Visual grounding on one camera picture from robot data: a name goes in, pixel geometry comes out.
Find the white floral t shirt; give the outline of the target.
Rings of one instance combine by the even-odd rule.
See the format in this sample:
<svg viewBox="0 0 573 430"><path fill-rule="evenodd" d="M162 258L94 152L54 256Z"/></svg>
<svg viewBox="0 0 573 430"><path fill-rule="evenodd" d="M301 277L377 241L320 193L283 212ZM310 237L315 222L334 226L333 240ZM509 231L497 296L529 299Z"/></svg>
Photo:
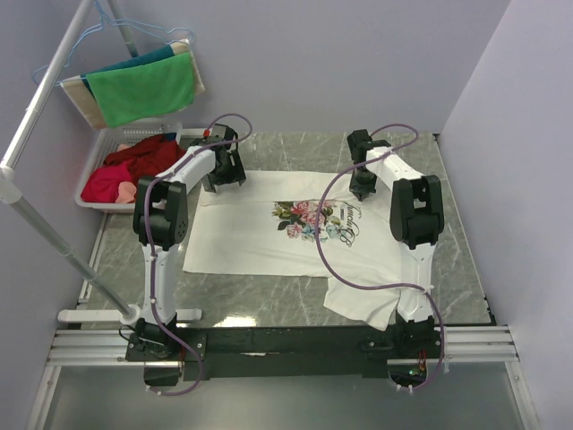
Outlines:
<svg viewBox="0 0 573 430"><path fill-rule="evenodd" d="M190 273L325 278L323 304L387 329L399 292L398 243L382 183L359 202L349 176L250 171L243 185L202 190L183 269Z"/></svg>

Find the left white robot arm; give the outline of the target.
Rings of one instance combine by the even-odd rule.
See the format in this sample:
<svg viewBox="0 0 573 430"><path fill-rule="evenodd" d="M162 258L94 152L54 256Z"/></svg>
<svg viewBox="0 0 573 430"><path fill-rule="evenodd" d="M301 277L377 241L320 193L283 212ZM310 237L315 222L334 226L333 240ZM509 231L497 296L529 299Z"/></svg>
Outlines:
<svg viewBox="0 0 573 430"><path fill-rule="evenodd" d="M157 359L167 360L179 348L175 260L189 227L187 195L197 184L214 193L219 186L245 182L239 142L234 129L215 124L192 139L173 166L137 184L133 231L144 255L145 298L135 333Z"/></svg>

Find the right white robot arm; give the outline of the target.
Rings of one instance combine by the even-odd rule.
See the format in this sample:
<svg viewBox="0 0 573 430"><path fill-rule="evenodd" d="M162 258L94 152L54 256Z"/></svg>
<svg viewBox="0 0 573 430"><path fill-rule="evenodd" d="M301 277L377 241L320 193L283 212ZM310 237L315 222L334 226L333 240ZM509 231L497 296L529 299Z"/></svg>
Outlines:
<svg viewBox="0 0 573 430"><path fill-rule="evenodd" d="M400 281L431 288L432 258L444 229L440 179L410 167L384 140L375 141L367 130L347 137L352 161L359 167L351 176L349 191L363 201L382 183L390 191L389 230L398 242Z"/></svg>

